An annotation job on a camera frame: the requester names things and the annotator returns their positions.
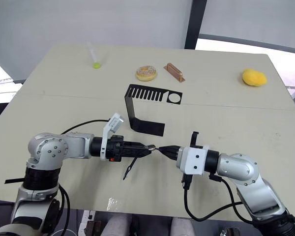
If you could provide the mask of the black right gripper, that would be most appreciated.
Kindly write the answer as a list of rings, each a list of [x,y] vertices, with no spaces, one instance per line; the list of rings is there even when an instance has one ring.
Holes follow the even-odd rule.
[[[199,132],[194,131],[191,135],[190,145],[188,147],[179,147],[179,146],[163,146],[160,147],[160,152],[163,153],[166,157],[171,160],[181,161],[184,150],[189,148],[200,148],[197,144],[197,136]]]

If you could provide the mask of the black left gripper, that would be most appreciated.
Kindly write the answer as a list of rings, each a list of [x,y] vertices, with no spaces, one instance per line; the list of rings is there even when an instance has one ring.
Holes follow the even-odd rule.
[[[124,141],[124,137],[113,135],[107,140],[106,158],[110,162],[120,162],[123,157],[141,158],[150,155],[153,145]]]

